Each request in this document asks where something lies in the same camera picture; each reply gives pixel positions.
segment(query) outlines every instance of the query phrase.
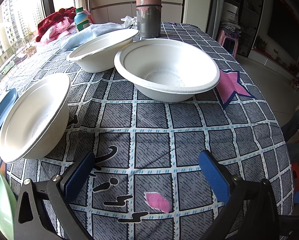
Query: pink shape print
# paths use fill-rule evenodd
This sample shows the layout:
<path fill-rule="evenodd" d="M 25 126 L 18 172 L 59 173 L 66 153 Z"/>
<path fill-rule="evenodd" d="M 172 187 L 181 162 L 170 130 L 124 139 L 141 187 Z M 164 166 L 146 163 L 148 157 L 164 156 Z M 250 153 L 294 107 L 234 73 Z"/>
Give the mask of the pink shape print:
<path fill-rule="evenodd" d="M 226 106 L 232 101 L 234 95 L 237 93 L 241 96 L 247 96 L 254 98 L 246 88 L 244 88 L 239 82 L 239 71 L 224 72 L 219 71 L 220 78 L 216 88 L 220 97 L 220 102 L 225 109 Z"/>
<path fill-rule="evenodd" d="M 157 192 L 144 192 L 147 205 L 151 208 L 159 209 L 165 213 L 170 211 L 170 204 L 161 194 Z"/>

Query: light blue cloth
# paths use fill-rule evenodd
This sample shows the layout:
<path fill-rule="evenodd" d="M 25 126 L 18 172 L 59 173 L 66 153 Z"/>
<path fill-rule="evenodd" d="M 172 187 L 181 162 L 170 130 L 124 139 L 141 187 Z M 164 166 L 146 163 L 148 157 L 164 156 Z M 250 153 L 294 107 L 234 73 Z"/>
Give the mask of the light blue cloth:
<path fill-rule="evenodd" d="M 89 27 L 83 29 L 82 31 L 66 37 L 62 41 L 60 47 L 62 49 L 70 49 L 72 47 L 88 42 L 105 33 L 110 33 L 120 29 L 123 29 L 123 27 L 120 24 L 116 23 L 91 24 Z"/>

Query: television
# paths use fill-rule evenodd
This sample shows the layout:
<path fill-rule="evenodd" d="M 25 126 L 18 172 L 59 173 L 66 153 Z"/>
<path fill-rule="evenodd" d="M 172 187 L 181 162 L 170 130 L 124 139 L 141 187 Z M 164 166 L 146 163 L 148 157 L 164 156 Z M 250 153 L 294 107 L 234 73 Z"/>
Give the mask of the television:
<path fill-rule="evenodd" d="M 267 35 L 282 46 L 296 61 L 299 57 L 299 22 L 280 0 L 273 0 Z"/>

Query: plastic bottle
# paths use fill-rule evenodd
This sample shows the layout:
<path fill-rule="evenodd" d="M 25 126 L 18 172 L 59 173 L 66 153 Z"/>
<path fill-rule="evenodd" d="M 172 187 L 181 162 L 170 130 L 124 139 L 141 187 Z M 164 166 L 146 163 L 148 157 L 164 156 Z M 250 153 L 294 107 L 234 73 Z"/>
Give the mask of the plastic bottle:
<path fill-rule="evenodd" d="M 77 30 L 80 32 L 89 26 L 88 15 L 83 12 L 83 7 L 77 8 L 75 12 L 74 22 Z"/>

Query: pink plastic stool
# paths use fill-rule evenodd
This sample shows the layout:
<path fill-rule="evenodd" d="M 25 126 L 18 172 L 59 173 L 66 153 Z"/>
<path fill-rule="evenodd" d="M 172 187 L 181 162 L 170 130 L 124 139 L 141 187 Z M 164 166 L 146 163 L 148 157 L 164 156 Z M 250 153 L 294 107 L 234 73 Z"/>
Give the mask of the pink plastic stool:
<path fill-rule="evenodd" d="M 219 45 L 223 46 L 229 54 L 236 58 L 237 48 L 238 48 L 238 39 L 232 38 L 229 35 L 226 35 L 224 30 L 220 29 L 217 34 L 217 42 Z"/>

